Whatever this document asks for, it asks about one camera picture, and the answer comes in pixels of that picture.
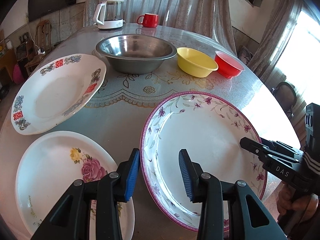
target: table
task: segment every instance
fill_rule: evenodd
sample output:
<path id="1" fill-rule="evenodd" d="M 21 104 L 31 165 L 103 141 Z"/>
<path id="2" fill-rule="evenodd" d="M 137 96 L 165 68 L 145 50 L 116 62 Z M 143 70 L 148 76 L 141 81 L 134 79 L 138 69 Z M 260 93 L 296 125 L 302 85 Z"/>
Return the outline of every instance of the table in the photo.
<path id="1" fill-rule="evenodd" d="M 148 29 L 137 24 L 126 24 L 122 29 L 101 31 L 89 26 L 60 44 L 38 68 L 74 53 L 97 55 L 95 46 L 100 40 L 121 33 L 153 35 L 170 41 L 176 47 L 195 48 L 211 57 L 214 57 L 217 49 L 227 52 L 210 38 L 170 27 Z M 299 140 L 282 108 L 247 67 L 245 72 L 231 80 L 217 72 L 199 79 L 182 72 L 176 65 L 176 57 L 165 61 L 158 70 L 144 75 L 117 73 L 105 61 L 108 69 L 105 82 L 96 95 L 86 107 L 49 132 L 69 130 L 88 136 L 106 149 L 119 164 L 127 160 L 132 148 L 139 148 L 144 122 L 160 100 L 180 91 L 201 90 L 216 94 L 236 106 L 261 137 L 300 148 Z M 11 125 L 10 112 L 0 132 L 0 214 L 18 239 L 29 239 L 30 235 L 15 203 L 16 171 L 24 151 L 41 135 L 18 134 Z M 269 174 L 264 199 L 278 184 L 279 179 Z M 160 211 L 148 193 L 141 172 L 133 202 L 135 229 L 132 239 L 195 239 L 196 233 L 176 225 Z"/>
<path id="2" fill-rule="evenodd" d="M 35 55 L 35 57 L 30 60 L 27 64 L 24 65 L 24 67 L 27 70 L 28 76 L 30 76 L 31 72 L 32 72 L 32 67 L 36 67 L 37 65 L 39 65 L 39 63 L 49 54 L 49 52 L 45 53 L 45 54 L 37 54 Z"/>

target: wooden cabinet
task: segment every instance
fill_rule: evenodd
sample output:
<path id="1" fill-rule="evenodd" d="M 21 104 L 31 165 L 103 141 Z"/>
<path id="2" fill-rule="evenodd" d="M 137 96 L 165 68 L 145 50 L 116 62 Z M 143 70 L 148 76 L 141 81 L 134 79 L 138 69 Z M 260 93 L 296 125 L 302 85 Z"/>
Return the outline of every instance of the wooden cabinet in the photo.
<path id="1" fill-rule="evenodd" d="M 2 76 L 4 75 L 4 68 L 5 68 L 11 81 L 13 81 L 13 68 L 16 63 L 17 63 L 17 58 L 14 53 L 14 49 L 9 49 L 6 52 L 6 54 L 4 54 L 0 58 L 0 80 L 3 80 L 4 78 Z"/>

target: yellow bowl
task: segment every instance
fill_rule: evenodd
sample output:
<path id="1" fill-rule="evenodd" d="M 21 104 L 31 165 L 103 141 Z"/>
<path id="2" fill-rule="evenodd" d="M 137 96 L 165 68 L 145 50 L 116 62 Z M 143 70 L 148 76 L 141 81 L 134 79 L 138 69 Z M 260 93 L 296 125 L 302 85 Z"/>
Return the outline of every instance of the yellow bowl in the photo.
<path id="1" fill-rule="evenodd" d="M 196 49 L 177 48 L 178 66 L 195 77 L 206 77 L 218 69 L 218 64 L 208 55 Z"/>

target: kettle handle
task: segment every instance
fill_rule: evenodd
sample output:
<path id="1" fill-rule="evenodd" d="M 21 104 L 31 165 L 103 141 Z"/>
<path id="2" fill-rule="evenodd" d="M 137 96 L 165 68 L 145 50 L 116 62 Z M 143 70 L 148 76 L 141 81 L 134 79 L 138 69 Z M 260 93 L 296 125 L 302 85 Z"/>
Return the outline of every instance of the kettle handle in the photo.
<path id="1" fill-rule="evenodd" d="M 100 12 L 101 12 L 102 6 L 106 6 L 106 4 L 105 4 L 105 3 L 99 3 L 98 6 L 97 6 L 97 8 L 96 8 L 96 11 L 95 11 L 95 13 L 94 13 L 94 16 L 93 16 L 93 21 L 94 21 L 95 23 L 101 24 L 101 25 L 104 24 L 104 22 L 102 22 L 102 21 L 99 20 L 99 14 L 100 14 Z"/>

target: wooden chair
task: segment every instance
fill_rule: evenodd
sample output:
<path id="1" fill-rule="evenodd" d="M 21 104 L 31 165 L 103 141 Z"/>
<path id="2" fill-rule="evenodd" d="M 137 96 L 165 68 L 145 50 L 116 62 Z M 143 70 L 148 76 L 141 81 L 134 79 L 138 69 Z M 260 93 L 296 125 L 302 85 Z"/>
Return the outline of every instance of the wooden chair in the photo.
<path id="1" fill-rule="evenodd" d="M 28 76 L 30 76 L 31 72 L 52 51 L 51 30 L 52 27 L 49 20 L 43 20 L 36 26 L 35 42 L 39 48 L 44 49 L 45 54 L 38 55 L 38 52 L 36 51 L 36 56 L 30 62 L 25 64 Z"/>
<path id="2" fill-rule="evenodd" d="M 271 93 L 276 98 L 289 120 L 292 119 L 292 108 L 297 103 L 297 95 L 292 85 L 288 82 L 280 82 L 276 88 L 272 88 Z"/>
<path id="3" fill-rule="evenodd" d="M 44 48 L 44 51 L 51 52 L 51 24 L 49 20 L 39 22 L 36 27 L 36 44 L 39 48 Z"/>

